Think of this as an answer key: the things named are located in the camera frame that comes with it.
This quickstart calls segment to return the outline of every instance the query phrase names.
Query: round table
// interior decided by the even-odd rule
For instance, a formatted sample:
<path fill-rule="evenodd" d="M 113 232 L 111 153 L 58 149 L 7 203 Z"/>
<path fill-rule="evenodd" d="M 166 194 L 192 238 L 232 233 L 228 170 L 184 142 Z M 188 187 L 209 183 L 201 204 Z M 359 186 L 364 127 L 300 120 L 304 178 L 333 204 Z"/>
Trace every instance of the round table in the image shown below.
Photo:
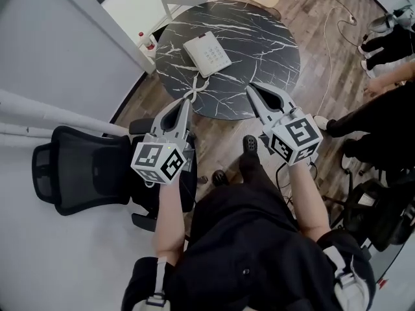
<path fill-rule="evenodd" d="M 287 91 L 296 85 L 300 53 L 286 26 L 249 3 L 215 1 L 186 10 L 161 35 L 156 67 L 173 98 L 182 98 L 192 89 L 198 72 L 183 44 L 207 31 L 212 31 L 232 64 L 211 75 L 207 89 L 197 94 L 193 109 L 198 114 L 223 120 L 249 119 L 255 116 L 245 91 L 250 82 Z M 196 87 L 204 82 L 199 75 Z"/>

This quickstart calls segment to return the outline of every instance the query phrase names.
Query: black pants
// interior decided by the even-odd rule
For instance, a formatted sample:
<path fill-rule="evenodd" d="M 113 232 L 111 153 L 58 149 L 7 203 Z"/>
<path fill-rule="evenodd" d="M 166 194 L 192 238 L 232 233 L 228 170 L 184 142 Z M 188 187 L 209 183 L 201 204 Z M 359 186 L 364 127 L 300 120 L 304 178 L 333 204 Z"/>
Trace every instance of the black pants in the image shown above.
<path fill-rule="evenodd" d="M 381 47 L 383 50 L 367 59 L 369 70 L 373 69 L 376 65 L 398 61 L 413 54 L 415 33 L 411 33 L 409 30 L 405 30 L 397 25 L 390 34 L 374 38 L 362 44 L 362 50 L 365 52 L 373 52 Z"/>
<path fill-rule="evenodd" d="M 344 146 L 344 154 L 382 170 L 415 166 L 415 86 L 408 82 L 381 95 L 339 120 L 330 120 L 327 133 L 342 137 L 368 132 Z"/>

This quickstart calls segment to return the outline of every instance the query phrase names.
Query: office chair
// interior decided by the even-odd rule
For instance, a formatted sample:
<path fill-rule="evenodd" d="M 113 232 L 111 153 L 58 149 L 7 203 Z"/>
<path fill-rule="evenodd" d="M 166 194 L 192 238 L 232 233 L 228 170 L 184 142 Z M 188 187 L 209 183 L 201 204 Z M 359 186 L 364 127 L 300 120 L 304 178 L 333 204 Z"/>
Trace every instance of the office chair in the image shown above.
<path fill-rule="evenodd" d="M 349 194 L 345 202 L 323 196 L 343 206 L 343 211 L 331 224 L 336 227 L 343 220 L 343 227 L 360 245 L 368 238 L 373 246 L 384 251 L 390 244 L 403 244 L 413 232 L 411 222 L 415 217 L 415 182 L 384 187 L 379 180 L 370 179 L 353 188 L 349 175 Z"/>
<path fill-rule="evenodd" d="M 130 133 L 138 135 L 132 144 L 128 136 L 96 137 L 68 126 L 57 127 L 51 142 L 35 148 L 32 178 L 39 199 L 51 203 L 61 215 L 70 215 L 106 204 L 126 205 L 130 197 L 143 206 L 147 216 L 132 215 L 133 223 L 155 230 L 160 186 L 145 186 L 130 168 L 137 143 L 150 131 L 153 119 L 131 123 Z M 193 137 L 188 143 L 194 148 Z M 196 154 L 190 172 L 181 172 L 180 195 L 183 212 L 195 202 L 197 184 Z"/>

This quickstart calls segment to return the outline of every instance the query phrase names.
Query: telephone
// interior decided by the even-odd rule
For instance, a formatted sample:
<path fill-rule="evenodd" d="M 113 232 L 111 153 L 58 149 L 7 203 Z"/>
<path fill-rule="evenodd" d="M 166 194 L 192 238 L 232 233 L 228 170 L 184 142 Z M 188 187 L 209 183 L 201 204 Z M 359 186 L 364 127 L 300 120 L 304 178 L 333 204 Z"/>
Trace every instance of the telephone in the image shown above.
<path fill-rule="evenodd" d="M 185 42 L 183 47 L 203 78 L 232 64 L 212 31 Z"/>

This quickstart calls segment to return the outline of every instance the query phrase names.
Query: black shoe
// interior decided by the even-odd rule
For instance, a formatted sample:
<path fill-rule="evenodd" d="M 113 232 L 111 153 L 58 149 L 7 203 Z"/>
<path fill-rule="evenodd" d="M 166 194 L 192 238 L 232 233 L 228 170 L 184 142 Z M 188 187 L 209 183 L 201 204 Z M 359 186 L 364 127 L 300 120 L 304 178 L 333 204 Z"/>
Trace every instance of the black shoe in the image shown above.
<path fill-rule="evenodd" d="M 216 170 L 212 174 L 212 183 L 215 187 L 219 187 L 221 185 L 229 185 L 228 178 L 223 170 Z"/>
<path fill-rule="evenodd" d="M 244 153 L 247 152 L 258 152 L 258 142 L 257 139 L 252 135 L 246 135 L 242 140 L 242 145 L 244 148 Z"/>

